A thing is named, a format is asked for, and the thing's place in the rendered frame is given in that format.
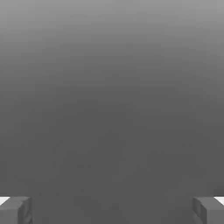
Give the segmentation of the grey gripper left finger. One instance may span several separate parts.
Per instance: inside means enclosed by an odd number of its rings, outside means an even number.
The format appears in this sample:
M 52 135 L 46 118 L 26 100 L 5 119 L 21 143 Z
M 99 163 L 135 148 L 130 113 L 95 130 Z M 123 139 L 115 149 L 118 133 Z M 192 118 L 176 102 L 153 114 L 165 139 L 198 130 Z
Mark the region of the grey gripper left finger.
M 33 224 L 32 198 L 0 196 L 0 224 Z

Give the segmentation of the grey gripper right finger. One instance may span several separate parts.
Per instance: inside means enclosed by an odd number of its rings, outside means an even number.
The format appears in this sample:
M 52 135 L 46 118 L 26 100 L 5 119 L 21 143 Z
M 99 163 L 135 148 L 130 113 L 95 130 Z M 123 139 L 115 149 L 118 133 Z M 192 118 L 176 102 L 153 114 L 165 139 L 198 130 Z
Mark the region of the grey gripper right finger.
M 224 196 L 193 197 L 195 224 L 224 224 Z

